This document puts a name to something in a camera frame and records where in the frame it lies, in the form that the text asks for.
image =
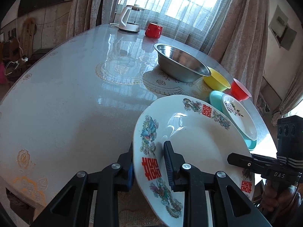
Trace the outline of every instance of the white oval dish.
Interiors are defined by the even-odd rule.
[[[169,227],[183,226],[184,193],[168,184],[163,143],[187,163],[207,173],[219,170],[252,199],[255,178],[231,166],[227,156],[236,152],[250,156],[243,137],[220,111],[199,99],[172,95],[154,101],[139,117],[133,137],[134,173],[138,185],[157,217]]]
[[[230,95],[222,96],[223,113],[234,123],[244,138],[255,141],[258,137],[256,126],[242,104]]]

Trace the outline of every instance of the screw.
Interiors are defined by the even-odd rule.
[[[79,171],[77,173],[77,177],[84,177],[86,175],[86,172],[85,171]]]
[[[120,164],[119,163],[113,163],[112,164],[112,168],[113,169],[119,169],[121,166],[120,166]]]
[[[185,170],[189,170],[189,169],[191,168],[191,165],[188,164],[188,163],[185,163],[185,164],[182,165],[182,167],[183,167],[183,169],[185,169]]]
[[[217,175],[218,175],[218,177],[221,177],[221,178],[226,177],[225,172],[222,172],[222,171],[217,172]]]

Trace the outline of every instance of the red bowl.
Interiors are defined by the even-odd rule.
[[[243,84],[241,84],[238,80],[234,78],[234,81],[231,83],[231,90],[230,93],[233,97],[235,97],[239,102],[244,101],[251,97],[251,94],[245,88]]]

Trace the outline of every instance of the curtain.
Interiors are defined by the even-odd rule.
[[[267,48],[269,0],[231,0],[209,55],[257,102]]]
[[[70,39],[96,24],[113,21],[117,0],[73,0],[67,21],[66,39]]]
[[[284,99],[273,111],[272,124],[276,126],[278,119],[292,115],[303,117],[303,54]]]
[[[141,29],[149,22],[163,26],[162,34],[208,53],[230,0],[119,0],[115,22],[126,5],[145,8]]]

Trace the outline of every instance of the electric kettle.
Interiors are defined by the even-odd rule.
[[[143,22],[144,10],[136,4],[124,7],[118,18],[118,28],[128,32],[139,32]]]

